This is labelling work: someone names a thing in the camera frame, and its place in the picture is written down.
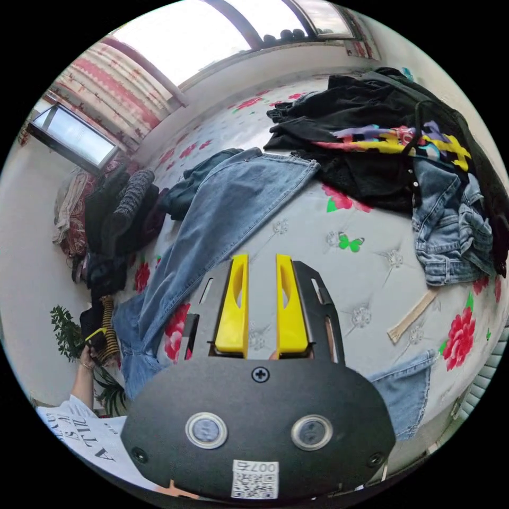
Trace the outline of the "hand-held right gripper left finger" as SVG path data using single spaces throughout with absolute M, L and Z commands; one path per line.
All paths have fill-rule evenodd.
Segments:
M 249 346 L 249 256 L 232 257 L 215 338 L 221 355 L 246 357 Z

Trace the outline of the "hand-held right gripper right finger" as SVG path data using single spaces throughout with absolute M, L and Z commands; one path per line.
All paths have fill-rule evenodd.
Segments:
M 299 288 L 290 256 L 276 255 L 276 355 L 302 356 L 308 336 Z

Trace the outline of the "person's right hand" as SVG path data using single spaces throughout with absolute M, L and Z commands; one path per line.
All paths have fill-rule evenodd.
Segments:
M 174 485 L 173 480 L 170 481 L 170 485 L 168 487 L 156 486 L 155 487 L 155 491 L 160 493 L 160 494 L 168 495 L 168 496 L 173 496 L 173 497 L 180 497 L 180 498 L 186 498 L 186 499 L 195 499 L 195 500 L 199 499 L 199 495 L 196 495 L 196 494 L 193 494 L 193 493 L 190 493 L 190 492 L 187 492 L 185 490 L 177 488 Z

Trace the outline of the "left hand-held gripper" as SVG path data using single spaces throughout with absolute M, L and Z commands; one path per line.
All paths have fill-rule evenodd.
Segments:
M 96 331 L 91 333 L 84 339 L 85 343 L 88 343 L 93 347 L 97 353 L 95 360 L 104 360 L 106 358 L 107 340 L 106 332 L 107 327 L 98 328 Z

